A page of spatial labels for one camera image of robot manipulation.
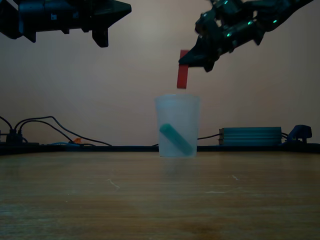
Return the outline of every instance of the cup rim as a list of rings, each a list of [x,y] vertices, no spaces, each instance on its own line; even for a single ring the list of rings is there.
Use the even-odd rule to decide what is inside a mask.
[[[169,100],[180,100],[180,99],[185,99],[185,98],[189,98],[189,100],[196,100],[196,101],[200,101],[200,97],[190,94],[190,93],[177,93],[177,94],[165,94],[165,95],[161,95],[156,97],[154,100],[156,102],[158,101],[169,101]]]

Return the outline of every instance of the orange object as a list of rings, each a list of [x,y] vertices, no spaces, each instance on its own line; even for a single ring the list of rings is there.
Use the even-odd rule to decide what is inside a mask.
[[[188,52],[189,52],[189,50],[181,50],[180,58],[184,57]],[[188,69],[189,69],[189,65],[179,64],[178,81],[176,83],[176,87],[178,89],[186,89],[187,88]]]
[[[75,140],[73,140],[73,142],[74,142],[75,144],[82,144],[82,141],[81,141],[81,138],[80,138],[80,137],[78,137],[78,138],[76,138]]]

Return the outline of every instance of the teal object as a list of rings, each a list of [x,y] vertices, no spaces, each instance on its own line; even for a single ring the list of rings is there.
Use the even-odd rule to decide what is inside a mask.
[[[186,156],[192,155],[192,146],[169,123],[163,124],[160,132]]]

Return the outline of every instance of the cable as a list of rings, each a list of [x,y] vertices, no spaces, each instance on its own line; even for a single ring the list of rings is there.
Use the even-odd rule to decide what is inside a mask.
[[[80,147],[78,144],[68,143],[68,142],[55,142],[48,145],[65,145],[65,146],[72,146],[72,147]]]
[[[8,122],[8,121],[7,121],[4,117],[2,117],[2,116],[0,116],[0,119],[2,119],[3,121],[5,121],[5,123],[9,125],[10,130],[12,130],[12,126],[11,126],[10,122]]]
[[[82,139],[85,139],[85,140],[88,140],[88,141],[91,141],[91,142],[95,142],[95,143],[100,143],[100,144],[105,144],[105,145],[108,145],[108,146],[112,146],[111,144],[107,143],[107,142],[104,142],[104,141],[98,141],[98,140],[93,140],[91,138],[87,138],[87,137],[84,137],[84,136],[81,136],[79,134],[76,134],[74,133],[73,131],[70,131],[68,129],[66,129],[64,126],[62,126],[60,124],[60,122],[58,122],[58,120],[54,117],[54,116],[44,116],[44,117],[34,117],[34,118],[28,118],[28,119],[24,119],[24,120],[21,120],[20,122],[18,122],[14,129],[17,129],[19,124],[23,123],[21,126],[20,126],[20,130],[22,129],[23,125],[25,124],[26,121],[30,121],[30,120],[40,120],[40,119],[53,119],[63,130],[67,131],[68,133],[71,133],[79,138],[82,138]]]
[[[205,137],[200,137],[200,138],[198,138],[198,140],[203,140],[203,139],[210,139],[210,138],[214,138],[214,137],[217,137],[217,136],[220,136],[221,134],[219,133],[219,134],[215,134],[215,135],[212,135],[212,136],[205,136]]]
[[[214,137],[217,137],[217,136],[220,136],[220,133],[219,133],[219,134],[212,135],[212,136],[200,137],[200,138],[198,138],[198,140],[210,139],[210,138],[214,138]]]
[[[62,134],[63,136],[65,136],[70,142],[73,142],[72,139],[71,139],[70,137],[68,137],[66,134],[64,134],[62,131],[60,131],[58,128],[52,126],[50,123],[47,123],[47,122],[45,122],[45,121],[38,121],[38,120],[25,121],[25,122],[21,125],[19,131],[22,131],[22,127],[23,127],[25,124],[27,124],[27,123],[32,123],[32,122],[46,124],[46,125],[50,126],[51,128],[53,128],[54,130],[56,130],[56,131],[58,131],[59,133],[61,133],[61,134]]]

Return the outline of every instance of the black cable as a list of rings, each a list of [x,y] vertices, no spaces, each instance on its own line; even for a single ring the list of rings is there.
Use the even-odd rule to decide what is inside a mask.
[[[8,121],[7,121],[4,117],[2,117],[2,116],[0,116],[0,119],[2,119],[3,121],[5,121],[5,123],[9,125],[10,130],[12,130],[12,126],[11,126],[10,122],[8,122]]]
[[[44,117],[34,117],[34,118],[28,118],[28,119],[24,119],[24,120],[21,120],[20,122],[18,122],[14,129],[17,129],[19,124],[23,123],[23,122],[26,122],[26,121],[30,121],[30,120],[40,120],[40,119],[53,119],[63,130],[67,131],[68,133],[71,133],[79,138],[82,138],[82,139],[85,139],[85,140],[88,140],[88,141],[91,141],[91,142],[95,142],[95,143],[100,143],[100,144],[105,144],[105,145],[108,145],[108,146],[112,146],[111,144],[107,143],[107,142],[104,142],[104,141],[98,141],[98,140],[93,140],[91,138],[87,138],[87,137],[84,137],[84,136],[81,136],[79,134],[76,134],[74,133],[73,131],[70,131],[68,129],[66,129],[64,126],[62,126],[60,124],[60,122],[58,122],[58,120],[54,117],[54,116],[44,116]]]
[[[62,134],[63,136],[65,136],[70,142],[72,142],[72,143],[74,142],[74,141],[72,141],[72,139],[71,139],[70,137],[68,137],[66,134],[64,134],[62,131],[60,131],[58,128],[52,126],[50,123],[47,123],[47,122],[45,122],[45,121],[39,121],[39,120],[29,120],[29,121],[25,121],[25,122],[21,125],[19,131],[22,131],[22,127],[23,127],[25,124],[27,124],[27,123],[32,123],[32,122],[46,124],[46,125],[50,126],[51,128],[53,128],[54,130],[56,130],[56,131],[58,131],[59,133],[61,133],[61,134]]]
[[[96,147],[96,145],[94,144],[90,144],[90,143],[83,143],[83,144],[78,144],[79,146],[91,146],[91,147]]]
[[[219,134],[212,135],[212,136],[200,137],[200,138],[198,138],[198,140],[210,139],[210,138],[214,138],[214,137],[217,137],[217,136],[220,136],[220,133],[219,133]]]
[[[203,139],[210,139],[210,138],[214,138],[214,137],[217,137],[217,136],[220,136],[221,134],[219,133],[219,134],[215,134],[215,135],[212,135],[212,136],[205,136],[205,137],[200,137],[200,138],[198,138],[198,140],[203,140]]]

